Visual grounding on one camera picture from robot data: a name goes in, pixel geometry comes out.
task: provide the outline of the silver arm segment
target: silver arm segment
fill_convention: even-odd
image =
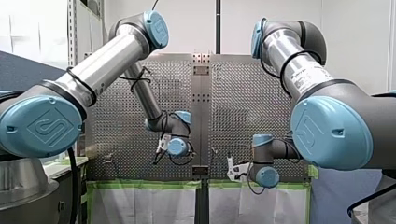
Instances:
[[[332,77],[322,67],[326,45],[318,28],[308,22],[260,22],[253,33],[252,55],[274,67],[294,102],[290,120],[292,143],[298,150],[294,155],[335,170],[396,168],[392,159],[396,94],[370,96],[353,82]],[[254,158],[268,162],[289,156],[272,142],[263,144],[264,152],[254,150]],[[252,166],[263,169],[270,164]],[[261,183],[260,170],[254,174],[250,179],[268,186]]]
[[[170,155],[190,155],[190,113],[163,113],[149,84],[139,80],[142,67],[138,61],[166,47],[168,37],[163,17],[155,11],[120,20],[104,46],[60,78],[44,80],[17,98],[0,102],[0,147],[21,157],[49,157],[65,151],[78,138],[87,108],[124,73],[134,79],[130,84],[145,112],[148,129],[170,133],[172,139],[166,147]],[[16,112],[3,113],[11,108]]]

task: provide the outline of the metal bracket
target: metal bracket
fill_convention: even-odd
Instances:
[[[92,55],[92,52],[85,52],[84,53],[84,60],[86,60],[88,57]]]
[[[192,166],[192,175],[209,175],[209,166],[207,165],[193,165]]]
[[[196,76],[209,76],[209,66],[194,66]]]

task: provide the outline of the vertical metal pole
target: vertical metal pole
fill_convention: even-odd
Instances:
[[[216,54],[221,54],[221,0],[216,0]]]

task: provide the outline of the perforated metal panel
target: perforated metal panel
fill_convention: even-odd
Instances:
[[[291,103],[279,80],[264,74],[260,63],[249,56],[214,55],[211,68],[210,178],[227,178],[227,154],[234,161],[251,161],[253,134],[286,134]],[[282,181],[307,177],[303,162],[276,160],[275,168]]]
[[[278,80],[265,75],[249,56],[206,55],[208,75],[193,73],[196,57],[157,55],[143,65],[152,71],[151,88],[162,109],[187,110],[195,120],[191,142],[200,153],[192,164],[209,163],[210,178],[227,178],[228,152],[235,161],[250,160],[253,134],[284,136],[289,129],[290,100]],[[117,80],[105,91],[86,127],[87,152],[96,154],[90,161],[90,180],[192,179],[190,166],[175,166],[167,158],[152,165],[159,135],[145,130],[144,119],[125,80]],[[278,160],[276,169],[282,181],[307,177],[303,163]]]
[[[142,63],[152,72],[148,77],[162,110],[190,110],[191,61],[190,55],[161,55]],[[91,139],[87,142],[96,154],[89,179],[191,179],[190,166],[175,166],[166,157],[152,164],[159,134],[147,131],[144,120],[128,82],[115,81],[100,96],[89,118],[87,135]]]

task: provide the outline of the cable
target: cable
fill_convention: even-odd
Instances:
[[[70,214],[70,224],[76,223],[78,208],[78,168],[73,148],[67,149],[70,159],[70,167],[72,171],[72,212]]]
[[[134,86],[137,84],[138,81],[147,81],[148,83],[151,83],[151,79],[142,77],[146,71],[149,74],[151,74],[151,71],[146,66],[143,66],[142,71],[140,71],[137,77],[119,77],[119,78],[124,80],[134,81],[134,83],[131,85],[131,92],[134,93]]]
[[[190,133],[191,133],[190,125],[186,121],[184,121],[184,119],[182,119],[178,114],[176,114],[176,113],[169,114],[169,116],[172,116],[172,115],[176,116],[184,124],[184,126],[186,126],[187,130],[189,131],[188,135],[190,135]]]
[[[274,140],[283,142],[283,143],[285,144],[285,148],[286,148],[286,153],[285,153],[286,155],[285,155],[285,157],[286,157],[286,159],[287,159],[289,162],[294,163],[294,164],[297,164],[297,163],[299,163],[299,162],[301,161],[301,155],[300,155],[300,153],[298,152],[297,148],[296,148],[292,143],[288,142],[288,141],[285,140],[285,139],[281,139],[281,138],[276,138],[276,139],[274,139]],[[297,155],[297,161],[292,161],[291,159],[288,158],[288,155],[289,155],[289,147],[291,147],[291,149],[293,149],[294,153],[296,153],[296,155]]]
[[[291,94],[286,89],[285,82],[284,82],[285,70],[286,70],[286,67],[288,66],[289,62],[291,62],[291,60],[295,59],[297,56],[300,56],[300,55],[302,55],[304,53],[309,53],[309,54],[315,55],[318,58],[318,62],[321,62],[320,55],[318,53],[316,53],[315,51],[311,50],[311,49],[304,49],[304,50],[302,50],[300,52],[293,53],[293,54],[291,54],[289,56],[289,58],[282,64],[282,67],[281,67],[280,73],[279,73],[280,85],[282,86],[283,91],[289,96],[289,98],[291,98]]]
[[[191,152],[190,152],[190,153],[193,153],[193,152],[194,152],[194,147],[192,146],[192,143],[191,143],[191,142],[188,142],[188,144],[190,145],[190,148],[191,148]],[[187,164],[189,164],[190,162],[192,162],[193,157],[190,157],[190,159],[189,159],[188,161],[186,161],[186,162],[177,163],[177,162],[175,162],[175,161],[173,160],[172,156],[169,155],[169,160],[170,160],[174,165],[176,165],[176,166],[184,166],[184,165],[187,165]]]
[[[385,189],[381,189],[380,191],[378,191],[378,192],[376,192],[376,193],[374,193],[374,194],[372,194],[372,195],[370,195],[368,197],[365,197],[365,198],[359,200],[356,203],[353,203],[346,210],[347,214],[349,215],[349,217],[352,217],[353,209],[355,209],[356,207],[358,207],[359,205],[361,205],[363,203],[367,203],[367,202],[371,201],[372,199],[377,198],[377,197],[379,197],[379,196],[381,196],[383,194],[386,194],[386,193],[388,193],[388,192],[390,192],[390,191],[392,191],[394,189],[396,189],[396,184],[393,184],[393,185],[391,185],[391,186],[389,186],[389,187],[387,187]]]
[[[16,98],[23,94],[23,91],[10,91],[10,92],[5,92],[0,94],[0,103],[3,103],[6,100]]]
[[[262,65],[262,69],[264,70],[265,73],[267,73],[268,75],[270,75],[271,77],[274,78],[279,78],[279,76],[275,75],[274,73],[268,71],[268,69],[265,67],[265,64],[262,60],[262,41],[264,41],[264,25],[267,23],[267,19],[264,17],[262,18],[262,22],[261,22],[261,29],[260,29],[260,36],[261,36],[261,40],[259,43],[259,53],[260,53],[260,64]]]
[[[254,191],[254,189],[250,186],[250,181],[249,181],[249,179],[250,179],[250,172],[251,172],[251,168],[252,168],[251,164],[252,164],[252,162],[248,165],[248,168],[247,168],[247,185],[248,185],[248,187],[250,188],[250,191],[251,191],[252,193],[254,193],[254,194],[256,194],[256,195],[261,195],[261,194],[265,191],[265,188],[262,188],[262,191],[257,192],[257,191]]]
[[[152,6],[152,10],[154,11],[155,7],[157,6],[158,0],[155,1],[154,6]]]
[[[82,81],[78,76],[76,76],[76,74],[74,74],[74,73],[72,72],[72,68],[73,68],[73,67],[67,67],[67,68],[66,68],[66,73],[69,74],[73,79],[75,79],[75,80],[77,80],[79,83],[81,83],[81,85],[83,85],[83,86],[91,93],[92,102],[91,102],[90,106],[96,104],[96,101],[97,101],[96,93],[93,91],[93,89],[92,89],[87,83],[85,83],[84,81]]]

